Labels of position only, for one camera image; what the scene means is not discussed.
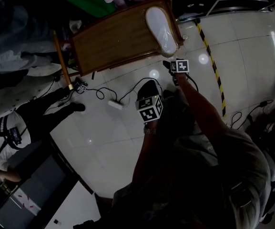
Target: white cube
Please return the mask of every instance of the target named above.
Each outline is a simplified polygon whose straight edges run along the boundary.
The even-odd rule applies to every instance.
[[[189,73],[188,60],[176,60],[171,62],[171,72],[173,73]]]
[[[144,123],[157,120],[161,117],[163,104],[159,95],[136,101],[135,105]]]

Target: shoe insole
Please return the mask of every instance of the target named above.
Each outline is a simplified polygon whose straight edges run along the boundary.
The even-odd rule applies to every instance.
[[[146,12],[146,21],[150,31],[159,43],[162,53],[171,57],[177,50],[177,43],[171,33],[167,13],[159,7],[151,7]]]

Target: hazard tape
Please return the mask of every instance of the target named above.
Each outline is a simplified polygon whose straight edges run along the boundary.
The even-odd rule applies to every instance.
[[[215,62],[214,62],[214,59],[212,57],[212,53],[210,51],[210,48],[209,48],[209,45],[205,39],[205,35],[204,35],[204,32],[202,31],[202,28],[200,26],[200,21],[199,20],[195,20],[194,21],[196,27],[198,28],[198,31],[200,33],[200,36],[202,38],[202,41],[204,42],[205,44],[205,47],[206,47],[206,51],[210,57],[210,60],[212,61],[212,67],[213,67],[213,70],[214,70],[214,74],[217,78],[217,82],[218,82],[218,86],[219,86],[219,89],[220,89],[220,93],[221,93],[221,99],[222,99],[222,116],[223,118],[226,118],[226,107],[225,107],[225,98],[224,98],[224,93],[223,93],[223,87],[222,87],[222,83],[221,83],[221,79],[220,79],[220,76],[219,76],[219,73],[218,73],[218,69],[217,69],[217,66],[215,65]]]

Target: person's arm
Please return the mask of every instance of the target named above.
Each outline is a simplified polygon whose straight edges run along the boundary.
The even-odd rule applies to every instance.
[[[19,174],[10,166],[8,166],[7,171],[0,170],[0,179],[6,179],[12,182],[21,181]]]
[[[158,120],[150,121],[147,125],[147,128],[157,129],[158,123]],[[145,182],[150,177],[152,171],[155,169],[157,165],[155,157],[158,151],[158,141],[159,140],[157,135],[145,134],[143,138],[142,150],[139,154],[139,158],[133,173],[133,187],[143,184],[143,182]]]
[[[201,131],[212,144],[216,143],[228,127],[215,107],[188,83],[184,73],[177,73],[176,79]]]

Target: watch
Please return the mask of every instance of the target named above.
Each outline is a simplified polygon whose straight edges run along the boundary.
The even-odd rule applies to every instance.
[[[149,129],[147,128],[147,125],[143,128],[143,133],[148,135],[156,135],[157,129]]]

